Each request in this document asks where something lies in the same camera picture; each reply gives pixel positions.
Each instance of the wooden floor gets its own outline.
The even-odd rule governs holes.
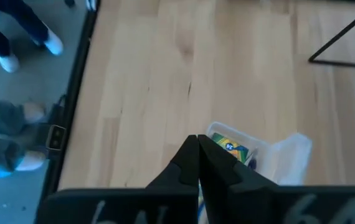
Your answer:
[[[145,186],[213,121],[301,132],[306,184],[355,184],[355,69],[307,62],[354,18],[323,1],[102,1],[60,189]],[[322,58],[355,62],[355,29]]]

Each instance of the black bar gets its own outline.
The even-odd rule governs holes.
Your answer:
[[[317,63],[322,65],[335,65],[342,67],[354,67],[355,63],[352,62],[337,62],[337,61],[329,61],[329,60],[315,60],[317,56],[323,53],[327,48],[333,45],[337,40],[339,40],[343,35],[349,32],[355,26],[355,20],[353,20],[349,25],[347,25],[343,30],[341,30],[337,35],[335,35],[331,40],[329,40],[326,44],[324,44],[316,53],[314,53],[309,59],[309,63]]]
[[[312,60],[309,63],[315,63],[320,65],[334,65],[334,66],[341,66],[341,67],[352,67],[355,68],[355,63],[352,62],[338,62],[338,61],[329,61],[329,60]]]
[[[198,223],[199,181],[208,223],[355,223],[355,186],[278,186],[205,135],[189,136],[146,188],[62,190],[36,224]]]

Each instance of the concrete floor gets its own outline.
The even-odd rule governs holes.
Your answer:
[[[0,67],[0,100],[36,101],[50,107],[67,90],[80,33],[85,1],[69,9],[63,0],[26,0],[37,15],[63,40],[65,52],[54,57],[38,49],[18,23],[0,12],[0,31],[12,43],[21,69],[9,74]],[[0,223],[32,223],[47,166],[35,172],[15,173],[0,179]]]

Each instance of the person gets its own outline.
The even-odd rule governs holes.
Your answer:
[[[36,103],[15,106],[8,101],[0,101],[0,134],[16,136],[26,125],[37,123],[44,116],[44,107]],[[0,138],[0,177],[15,171],[38,169],[45,160],[42,152],[29,151],[12,139]]]
[[[63,51],[61,40],[36,16],[22,0],[0,0],[0,11],[10,14],[37,44],[44,44],[54,55]],[[15,72],[19,61],[13,54],[9,40],[0,32],[0,64],[7,72]]]

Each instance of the white sneaker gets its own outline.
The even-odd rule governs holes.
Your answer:
[[[24,103],[24,118],[28,124],[34,124],[40,121],[45,116],[45,107],[43,105],[28,102]]]
[[[63,43],[60,38],[57,37],[53,31],[48,29],[49,31],[49,39],[45,41],[45,46],[48,48],[50,52],[54,55],[60,55],[63,52]]]
[[[45,154],[37,151],[27,151],[21,163],[16,167],[17,171],[30,171],[40,168],[46,160]]]
[[[9,73],[17,71],[17,69],[20,67],[18,58],[14,54],[11,54],[7,57],[0,56],[0,64],[2,68]]]

